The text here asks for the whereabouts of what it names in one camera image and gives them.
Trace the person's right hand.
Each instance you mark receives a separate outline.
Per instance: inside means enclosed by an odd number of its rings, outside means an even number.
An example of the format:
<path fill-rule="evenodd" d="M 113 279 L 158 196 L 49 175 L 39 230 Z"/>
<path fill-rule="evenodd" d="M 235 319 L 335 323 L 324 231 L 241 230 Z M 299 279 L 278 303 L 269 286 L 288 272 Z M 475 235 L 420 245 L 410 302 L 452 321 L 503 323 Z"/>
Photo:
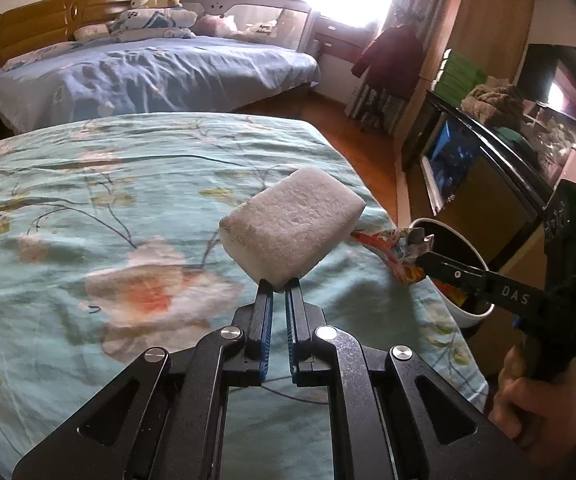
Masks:
<path fill-rule="evenodd" d="M 548 465 L 576 444 L 576 389 L 570 379 L 527 378 L 520 347 L 505 356 L 489 420 L 535 463 Z"/>

